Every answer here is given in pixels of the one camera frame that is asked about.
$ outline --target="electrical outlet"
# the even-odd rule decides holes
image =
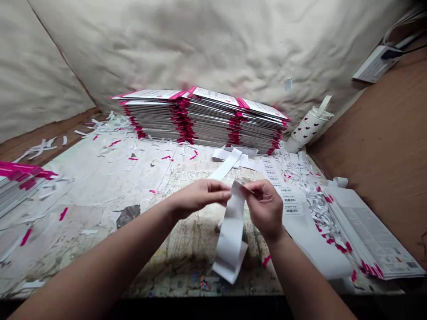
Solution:
[[[365,60],[359,70],[354,74],[353,79],[358,79],[366,82],[376,83],[391,67],[393,67],[400,59],[400,57],[394,59],[381,59],[381,56],[387,51],[401,50],[388,47],[378,46],[371,53],[371,55]]]

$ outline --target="beige fabric backdrop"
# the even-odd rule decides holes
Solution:
[[[94,107],[26,0],[0,3],[0,30],[0,143]]]
[[[326,94],[338,112],[402,0],[29,0],[104,110],[141,88],[199,85],[299,121]],[[283,91],[293,77],[294,88]]]
[[[0,4],[0,142],[141,88],[199,85],[272,104],[298,122],[333,95],[404,13],[402,0],[6,0]],[[283,82],[293,77],[294,88]]]

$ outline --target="workbench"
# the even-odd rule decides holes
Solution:
[[[41,200],[38,192],[0,219],[2,248],[32,228],[27,243],[1,263],[1,299],[29,297],[34,289],[22,289],[24,283],[48,281],[115,232],[121,210],[139,205],[143,214],[182,187],[209,177],[221,165],[211,160],[210,147],[195,146],[197,156],[190,159],[195,152],[189,146],[138,140],[134,133],[93,138],[82,139],[44,166],[66,177],[56,183],[52,195]],[[105,146],[118,140],[115,150],[101,155]],[[231,169],[223,182],[231,185],[234,180],[246,183],[260,179],[262,173],[240,167]],[[65,208],[67,213],[59,221]],[[208,205],[179,221],[123,297],[282,295],[271,261],[263,267],[269,251],[250,221],[246,204],[243,240],[249,246],[236,283],[220,279],[208,288],[201,287],[202,276],[215,276],[211,265],[219,236],[216,226],[224,211],[218,204]],[[361,279],[354,286],[361,294],[402,293],[392,282]]]

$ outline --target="stack of cards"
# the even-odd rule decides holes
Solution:
[[[130,117],[139,138],[159,138],[180,140],[182,119],[178,112],[178,99],[186,91],[141,90],[114,96],[122,100],[121,107]]]
[[[238,144],[271,154],[287,130],[288,117],[273,107],[192,87],[183,95],[187,138],[195,144]]]
[[[322,192],[346,238],[347,250],[363,273],[383,280],[426,274],[354,190],[323,187]]]
[[[244,145],[261,154],[278,148],[288,117],[273,107],[243,98],[192,87],[186,91],[141,90],[112,99],[130,116],[140,138],[220,148]]]
[[[56,175],[37,166],[0,161],[0,218]]]

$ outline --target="hand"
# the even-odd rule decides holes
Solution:
[[[178,219],[185,219],[206,205],[227,205],[231,187],[217,180],[200,179],[172,194],[168,199],[175,206]]]
[[[286,235],[282,225],[283,201],[281,196],[268,180],[252,181],[245,184],[245,187],[255,194],[248,192],[246,195],[252,222],[267,244],[276,242]]]

